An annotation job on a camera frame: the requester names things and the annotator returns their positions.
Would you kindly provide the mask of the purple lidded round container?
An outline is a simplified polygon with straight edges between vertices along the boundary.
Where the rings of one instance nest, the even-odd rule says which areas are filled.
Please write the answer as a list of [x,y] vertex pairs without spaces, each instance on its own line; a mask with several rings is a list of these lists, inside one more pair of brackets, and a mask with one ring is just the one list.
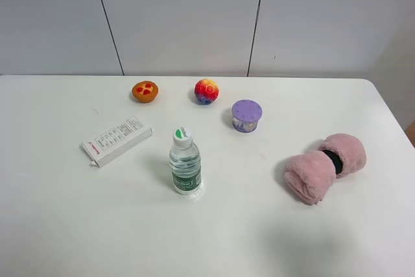
[[234,129],[242,133],[250,133],[257,128],[263,110],[255,101],[243,99],[233,104],[231,113]]

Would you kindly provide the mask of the black band around towel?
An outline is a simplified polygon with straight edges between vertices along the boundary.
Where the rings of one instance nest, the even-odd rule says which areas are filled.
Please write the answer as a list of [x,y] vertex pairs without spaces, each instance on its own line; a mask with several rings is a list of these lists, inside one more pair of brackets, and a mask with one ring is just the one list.
[[343,162],[340,159],[340,156],[329,150],[323,150],[323,153],[333,162],[335,174],[339,175],[343,171]]

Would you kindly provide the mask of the rainbow textured ball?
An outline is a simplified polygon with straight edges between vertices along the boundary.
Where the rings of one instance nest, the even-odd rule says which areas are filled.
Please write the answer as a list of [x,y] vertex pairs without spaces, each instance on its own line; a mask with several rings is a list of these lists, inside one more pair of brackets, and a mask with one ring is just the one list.
[[200,104],[209,105],[219,96],[219,87],[213,80],[204,78],[195,84],[194,94]]

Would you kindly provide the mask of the orange toy fruit tart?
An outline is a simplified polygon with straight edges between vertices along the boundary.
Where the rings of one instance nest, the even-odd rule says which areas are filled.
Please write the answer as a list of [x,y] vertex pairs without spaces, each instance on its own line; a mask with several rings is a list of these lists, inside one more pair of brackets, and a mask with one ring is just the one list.
[[150,103],[157,97],[158,91],[158,86],[154,82],[144,80],[132,88],[132,96],[139,102]]

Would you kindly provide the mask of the white cardboard box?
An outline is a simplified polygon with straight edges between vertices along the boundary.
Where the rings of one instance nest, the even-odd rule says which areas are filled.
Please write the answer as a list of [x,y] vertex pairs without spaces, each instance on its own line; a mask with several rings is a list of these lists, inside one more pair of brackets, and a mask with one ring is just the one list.
[[150,126],[132,116],[101,135],[83,141],[80,147],[92,166],[104,167],[152,135]]

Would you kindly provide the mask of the rolled pink fluffy towel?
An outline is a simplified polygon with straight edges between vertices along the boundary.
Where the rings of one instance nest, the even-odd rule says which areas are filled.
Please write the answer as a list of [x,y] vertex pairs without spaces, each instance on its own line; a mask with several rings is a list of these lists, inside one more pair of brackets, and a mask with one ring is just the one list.
[[[333,162],[323,150],[335,152],[343,162],[343,171],[335,174]],[[338,178],[360,171],[366,165],[366,151],[361,141],[349,134],[328,136],[316,150],[289,158],[284,178],[292,191],[306,204],[323,200]]]

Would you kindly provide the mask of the clear water bottle green label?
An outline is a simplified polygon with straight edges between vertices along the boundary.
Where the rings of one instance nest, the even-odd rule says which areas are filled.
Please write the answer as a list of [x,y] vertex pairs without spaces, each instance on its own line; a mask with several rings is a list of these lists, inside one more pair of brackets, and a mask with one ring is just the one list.
[[193,194],[202,183],[199,148],[191,131],[183,126],[174,130],[172,140],[169,163],[174,187],[182,195]]

